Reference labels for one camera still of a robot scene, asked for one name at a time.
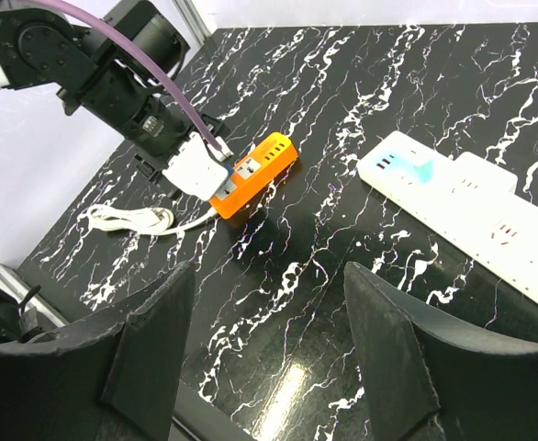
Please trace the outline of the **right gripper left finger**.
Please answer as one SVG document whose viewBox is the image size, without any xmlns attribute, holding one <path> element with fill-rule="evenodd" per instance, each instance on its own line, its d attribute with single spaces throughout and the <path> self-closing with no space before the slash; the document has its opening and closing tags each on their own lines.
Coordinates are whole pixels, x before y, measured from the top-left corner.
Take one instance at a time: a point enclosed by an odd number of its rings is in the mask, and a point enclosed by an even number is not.
<svg viewBox="0 0 538 441">
<path fill-rule="evenodd" d="M 195 295 L 181 263 L 31 341 L 0 344 L 0 440 L 165 440 Z"/>
</svg>

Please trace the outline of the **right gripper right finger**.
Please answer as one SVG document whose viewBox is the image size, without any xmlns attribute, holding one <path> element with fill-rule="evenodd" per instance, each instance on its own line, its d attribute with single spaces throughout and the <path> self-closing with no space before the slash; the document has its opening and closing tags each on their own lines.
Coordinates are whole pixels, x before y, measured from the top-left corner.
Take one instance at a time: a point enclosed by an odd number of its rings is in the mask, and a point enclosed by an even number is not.
<svg viewBox="0 0 538 441">
<path fill-rule="evenodd" d="M 538 440 L 538 343 L 412 297 L 355 262 L 344 296 L 376 440 Z"/>
</svg>

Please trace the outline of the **orange power strip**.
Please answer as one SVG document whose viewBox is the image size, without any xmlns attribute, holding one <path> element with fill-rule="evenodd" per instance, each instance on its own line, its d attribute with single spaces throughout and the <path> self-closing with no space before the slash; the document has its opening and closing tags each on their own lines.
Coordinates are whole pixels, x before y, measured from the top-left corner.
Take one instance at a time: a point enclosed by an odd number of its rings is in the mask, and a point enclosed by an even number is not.
<svg viewBox="0 0 538 441">
<path fill-rule="evenodd" d="M 227 182 L 209 201 L 222 219 L 229 219 L 298 158 L 293 142 L 274 132 L 239 161 Z"/>
</svg>

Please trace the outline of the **white multicolour power strip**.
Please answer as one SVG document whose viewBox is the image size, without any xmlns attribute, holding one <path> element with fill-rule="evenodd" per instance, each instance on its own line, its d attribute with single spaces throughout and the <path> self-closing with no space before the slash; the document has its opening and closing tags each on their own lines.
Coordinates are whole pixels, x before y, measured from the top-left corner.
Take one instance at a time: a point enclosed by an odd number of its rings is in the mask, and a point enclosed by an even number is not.
<svg viewBox="0 0 538 441">
<path fill-rule="evenodd" d="M 450 159 L 394 131 L 364 156 L 369 186 L 538 304 L 538 207 L 512 172 L 469 152 Z"/>
</svg>

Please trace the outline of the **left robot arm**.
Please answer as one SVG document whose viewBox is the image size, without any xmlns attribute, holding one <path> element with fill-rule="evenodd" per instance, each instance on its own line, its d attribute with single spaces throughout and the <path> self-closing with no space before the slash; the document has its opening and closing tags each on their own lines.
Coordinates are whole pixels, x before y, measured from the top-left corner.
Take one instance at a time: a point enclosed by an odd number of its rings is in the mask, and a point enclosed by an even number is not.
<svg viewBox="0 0 538 441">
<path fill-rule="evenodd" d="M 73 24 L 52 1 L 0 1 L 0 90 L 56 84 L 65 114 L 84 108 L 135 145 L 151 181 L 209 200 L 227 183 L 218 119 L 170 91 L 188 43 L 149 1 L 121 1 Z"/>
</svg>

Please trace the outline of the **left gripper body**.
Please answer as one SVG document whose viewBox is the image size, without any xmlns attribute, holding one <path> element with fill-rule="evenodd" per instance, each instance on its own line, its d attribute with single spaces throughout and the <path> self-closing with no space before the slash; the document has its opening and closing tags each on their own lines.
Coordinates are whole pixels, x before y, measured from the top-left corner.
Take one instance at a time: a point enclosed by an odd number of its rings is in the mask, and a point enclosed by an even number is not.
<svg viewBox="0 0 538 441">
<path fill-rule="evenodd" d="M 207 114 L 203 114 L 201 118 L 215 139 L 219 136 L 226 142 L 230 129 L 223 121 Z M 163 176 L 162 171 L 190 134 L 199 131 L 193 122 L 181 119 L 174 113 L 165 117 L 161 111 L 144 117 L 140 122 L 140 129 L 140 143 L 135 146 L 134 151 L 136 168 L 150 182 L 168 190 L 172 195 L 181 191 Z"/>
</svg>

